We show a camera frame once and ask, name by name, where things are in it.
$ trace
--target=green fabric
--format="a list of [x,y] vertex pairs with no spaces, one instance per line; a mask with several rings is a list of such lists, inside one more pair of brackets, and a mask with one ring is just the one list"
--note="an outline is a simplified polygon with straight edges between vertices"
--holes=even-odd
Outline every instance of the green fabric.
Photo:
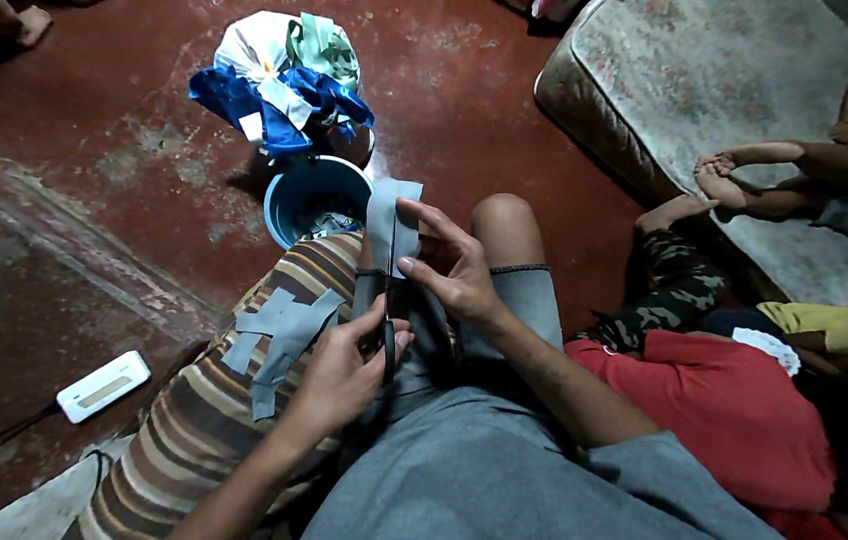
[[292,68],[328,75],[353,92],[358,90],[358,57],[333,19],[301,13],[287,25],[287,55]]

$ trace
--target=striped cushion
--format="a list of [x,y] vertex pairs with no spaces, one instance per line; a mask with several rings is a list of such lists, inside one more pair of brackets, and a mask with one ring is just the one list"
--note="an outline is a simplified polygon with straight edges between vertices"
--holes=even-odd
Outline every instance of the striped cushion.
[[[244,295],[208,349],[158,394],[140,432],[65,539],[163,538],[224,481],[284,411],[311,352],[308,349],[290,366],[278,390],[275,417],[255,423],[247,389],[270,338],[265,336],[257,346],[249,373],[229,369],[220,360],[238,336],[236,314],[256,312],[276,288],[286,289],[304,304],[334,289],[346,300],[340,307],[341,320],[350,320],[360,239],[360,233],[349,232],[298,243]],[[306,491],[318,478],[317,468],[338,446],[335,439],[324,440],[294,473],[268,514]]]

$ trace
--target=white power bank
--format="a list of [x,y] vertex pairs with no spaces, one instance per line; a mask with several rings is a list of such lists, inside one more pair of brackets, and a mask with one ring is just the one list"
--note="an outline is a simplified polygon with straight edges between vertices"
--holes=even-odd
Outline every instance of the white power bank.
[[130,350],[57,393],[68,420],[79,424],[150,379],[141,354]]

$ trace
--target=yellow shirt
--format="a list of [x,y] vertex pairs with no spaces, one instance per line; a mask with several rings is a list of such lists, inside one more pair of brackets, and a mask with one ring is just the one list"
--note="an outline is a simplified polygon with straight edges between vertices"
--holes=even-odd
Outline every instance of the yellow shirt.
[[757,304],[785,334],[824,332],[827,352],[848,355],[848,307],[816,303],[780,303],[765,301]]

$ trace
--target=scissors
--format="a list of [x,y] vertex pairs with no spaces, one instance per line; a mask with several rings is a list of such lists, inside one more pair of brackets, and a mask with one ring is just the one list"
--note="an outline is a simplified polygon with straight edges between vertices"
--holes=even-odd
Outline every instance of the scissors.
[[383,278],[383,383],[394,381],[397,368],[397,351],[394,342],[394,321],[390,319],[390,285],[394,278],[394,244],[397,241],[397,210],[394,208],[394,227],[390,234],[390,256],[387,258],[387,273]]

